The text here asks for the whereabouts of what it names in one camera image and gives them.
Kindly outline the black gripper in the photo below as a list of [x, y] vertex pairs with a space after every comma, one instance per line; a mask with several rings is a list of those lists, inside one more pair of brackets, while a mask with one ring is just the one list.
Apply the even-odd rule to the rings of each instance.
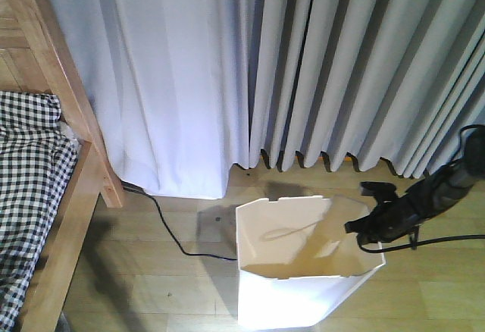
[[394, 241], [433, 217], [433, 192], [419, 189], [398, 197], [395, 192], [376, 193], [377, 205], [370, 216], [344, 224], [346, 233], [356, 233], [360, 243]]

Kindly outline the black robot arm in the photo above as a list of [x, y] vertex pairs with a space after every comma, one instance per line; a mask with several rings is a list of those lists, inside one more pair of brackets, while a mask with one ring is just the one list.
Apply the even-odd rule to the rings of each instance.
[[458, 150], [462, 157], [441, 166], [429, 177], [413, 184], [399, 197], [392, 183], [362, 182], [361, 194], [377, 201], [373, 211], [358, 220], [345, 223], [347, 233], [356, 233], [358, 247], [368, 253], [400, 249], [417, 249], [432, 243], [479, 240], [484, 235], [447, 236], [418, 239], [420, 225], [449, 210], [484, 178], [484, 125], [472, 124], [460, 129], [471, 130]]

